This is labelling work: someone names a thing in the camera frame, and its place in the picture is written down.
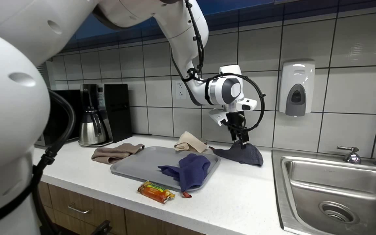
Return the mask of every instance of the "black coffee maker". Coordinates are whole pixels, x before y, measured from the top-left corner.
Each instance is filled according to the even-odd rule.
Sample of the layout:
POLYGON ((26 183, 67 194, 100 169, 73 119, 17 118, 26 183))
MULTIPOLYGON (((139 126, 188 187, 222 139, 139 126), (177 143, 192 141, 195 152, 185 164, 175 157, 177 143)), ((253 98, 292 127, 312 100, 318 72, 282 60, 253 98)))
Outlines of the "black coffee maker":
POLYGON ((100 147, 133 135, 125 84, 82 87, 83 114, 79 145, 100 147))

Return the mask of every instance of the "drawer handle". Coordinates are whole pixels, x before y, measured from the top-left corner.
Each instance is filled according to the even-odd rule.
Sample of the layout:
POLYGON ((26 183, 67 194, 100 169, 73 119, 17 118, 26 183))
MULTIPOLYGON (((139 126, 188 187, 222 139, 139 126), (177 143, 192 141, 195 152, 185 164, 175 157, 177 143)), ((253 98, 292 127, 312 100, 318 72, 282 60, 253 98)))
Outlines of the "drawer handle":
POLYGON ((69 211, 73 211, 73 212, 75 212, 75 213, 79 213, 79 215, 88 215, 91 211, 79 211, 79 209, 77 209, 77 208, 73 208, 71 205, 67 205, 67 209, 69 211))

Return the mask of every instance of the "electrical outlet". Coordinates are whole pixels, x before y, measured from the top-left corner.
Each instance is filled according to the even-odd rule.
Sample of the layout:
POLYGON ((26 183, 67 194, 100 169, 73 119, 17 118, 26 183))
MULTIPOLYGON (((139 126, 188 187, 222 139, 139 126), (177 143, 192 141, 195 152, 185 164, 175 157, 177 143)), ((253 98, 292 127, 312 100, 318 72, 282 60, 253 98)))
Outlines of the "electrical outlet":
POLYGON ((175 84, 175 98, 176 100, 188 100, 188 92, 182 81, 175 84))

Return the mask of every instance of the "gray cutting board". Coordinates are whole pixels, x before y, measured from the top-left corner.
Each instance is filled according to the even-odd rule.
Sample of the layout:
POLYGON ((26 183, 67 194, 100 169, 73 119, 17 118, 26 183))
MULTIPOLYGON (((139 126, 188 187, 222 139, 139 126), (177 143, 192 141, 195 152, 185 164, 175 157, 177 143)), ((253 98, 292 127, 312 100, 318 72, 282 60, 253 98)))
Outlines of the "gray cutting board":
MULTIPOLYGON (((143 149, 138 154, 134 154, 131 157, 112 164, 111 173, 142 182, 150 181, 151 183, 156 183, 177 191, 180 190, 178 183, 175 182, 173 178, 161 174, 158 166, 178 168, 178 161, 186 157, 188 154, 189 154, 188 152, 175 153, 173 149, 151 147, 143 149)), ((214 154, 199 154, 199 156, 203 156, 210 161, 208 173, 202 186, 199 188, 189 190, 189 192, 201 190, 211 178, 220 161, 214 154)))

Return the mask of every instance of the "tile backsplash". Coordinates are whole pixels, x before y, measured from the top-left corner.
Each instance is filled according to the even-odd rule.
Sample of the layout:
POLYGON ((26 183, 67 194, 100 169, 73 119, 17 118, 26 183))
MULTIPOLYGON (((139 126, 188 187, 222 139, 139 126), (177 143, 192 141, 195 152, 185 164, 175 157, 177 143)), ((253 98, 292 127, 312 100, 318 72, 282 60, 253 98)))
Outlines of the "tile backsplash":
MULTIPOLYGON (((288 19, 211 32, 203 76, 220 66, 239 64, 266 93, 261 126, 249 134, 257 147, 336 152, 357 147, 376 156, 376 8, 288 19), (289 118, 278 113, 282 63, 316 62, 312 113, 289 118)), ((206 141, 231 143, 225 128, 194 106, 171 63, 164 40, 62 53, 45 63, 51 89, 82 84, 128 84, 133 131, 178 137, 184 131, 206 141)), ((244 93, 257 98, 245 85, 244 93)), ((255 122, 258 109, 246 114, 255 122)))

